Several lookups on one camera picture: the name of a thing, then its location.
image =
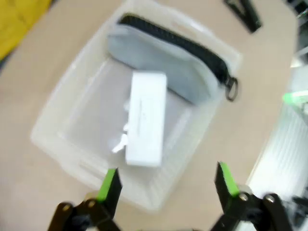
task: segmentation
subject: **green tape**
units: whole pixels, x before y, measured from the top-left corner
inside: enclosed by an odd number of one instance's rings
[[[240,190],[237,187],[228,166],[226,165],[226,163],[223,163],[223,162],[220,162],[220,166],[223,172],[223,177],[225,179],[229,194],[232,197],[237,196],[240,193]]]
[[[112,179],[114,178],[114,175],[115,175],[115,172],[116,172],[116,169],[109,169],[108,170],[106,177],[103,181],[103,184],[102,184],[102,186],[101,186],[101,188],[98,192],[97,198],[96,198],[99,202],[103,202],[104,200],[106,200]]]

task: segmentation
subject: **table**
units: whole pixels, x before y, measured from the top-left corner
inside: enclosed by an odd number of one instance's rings
[[[249,34],[220,0],[160,0],[209,27],[243,54],[239,99],[224,101],[174,192],[158,214],[123,202],[116,221],[137,229],[208,230],[221,213],[216,163],[244,184],[279,115],[295,51],[296,17],[281,0],[253,1],[263,27]],[[61,0],[34,26],[0,76],[0,227],[46,230],[58,203],[90,189],[34,146],[29,135],[55,84],[120,0]]]

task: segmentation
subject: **white rectangular object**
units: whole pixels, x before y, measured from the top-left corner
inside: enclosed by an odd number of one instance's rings
[[[133,72],[125,153],[127,164],[161,165],[166,90],[167,77],[164,73]]]
[[[124,155],[108,153],[106,139],[112,134],[121,137],[128,119],[122,106],[129,99],[133,70],[110,58],[106,38],[125,13],[140,15],[206,46],[227,63],[232,75],[240,66],[241,54],[206,26],[152,0],[127,0],[68,67],[42,109],[31,140],[68,174],[94,190],[101,187],[108,168],[118,167],[123,184],[121,198],[148,211],[157,211],[193,156],[224,90],[220,97],[200,107],[168,91],[161,167],[129,166]]]

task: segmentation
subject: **white tray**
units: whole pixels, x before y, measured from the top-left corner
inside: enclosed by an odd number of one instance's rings
[[[131,69],[106,51],[109,28],[123,13],[136,13],[199,42],[223,58],[235,74],[241,55],[193,19],[151,0],[124,2],[96,32],[51,94],[31,139],[70,175],[99,189],[109,167],[119,167],[121,197],[151,211],[158,210],[180,178],[202,139],[224,90],[196,107],[168,93],[163,164],[157,169],[128,167],[121,154],[111,156],[110,141],[127,122]]]

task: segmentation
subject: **gray pouch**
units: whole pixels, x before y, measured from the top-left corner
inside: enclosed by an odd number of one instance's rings
[[[219,81],[200,59],[136,28],[115,25],[108,34],[107,47],[115,59],[135,69],[166,73],[168,88],[194,104],[218,91]]]

